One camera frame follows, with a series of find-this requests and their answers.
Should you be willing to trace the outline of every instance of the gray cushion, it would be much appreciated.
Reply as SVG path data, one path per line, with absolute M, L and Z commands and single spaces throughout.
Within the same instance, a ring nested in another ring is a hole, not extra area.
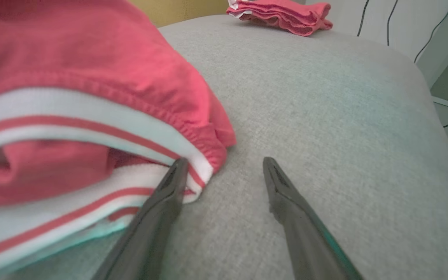
M 369 279 L 448 279 L 448 139 L 417 67 L 333 31 L 309 38 L 210 16 L 163 27 L 206 78 L 238 137 L 173 227 L 161 278 L 293 279 L 268 209 L 273 156 Z M 87 280 L 119 237 L 11 279 Z

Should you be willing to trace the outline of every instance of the cloth stack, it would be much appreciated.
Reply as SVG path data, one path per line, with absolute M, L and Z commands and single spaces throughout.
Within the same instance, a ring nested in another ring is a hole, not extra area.
M 123 229 L 180 157 L 194 201 L 235 143 L 127 0 L 0 0 L 0 271 Z
M 326 19 L 328 3 L 301 5 L 291 0 L 228 0 L 227 14 L 242 21 L 275 26 L 300 36 L 316 30 L 330 30 L 333 23 Z

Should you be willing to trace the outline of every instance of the gray upholstery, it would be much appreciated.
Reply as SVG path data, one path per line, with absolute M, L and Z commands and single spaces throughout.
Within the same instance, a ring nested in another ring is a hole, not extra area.
M 305 38 L 230 16 L 160 31 L 206 78 L 238 137 L 200 200 L 183 208 L 162 279 L 293 279 L 268 209 L 264 156 L 366 279 L 448 279 L 448 139 L 409 59 L 357 37 Z M 117 237 L 10 278 L 87 280 Z

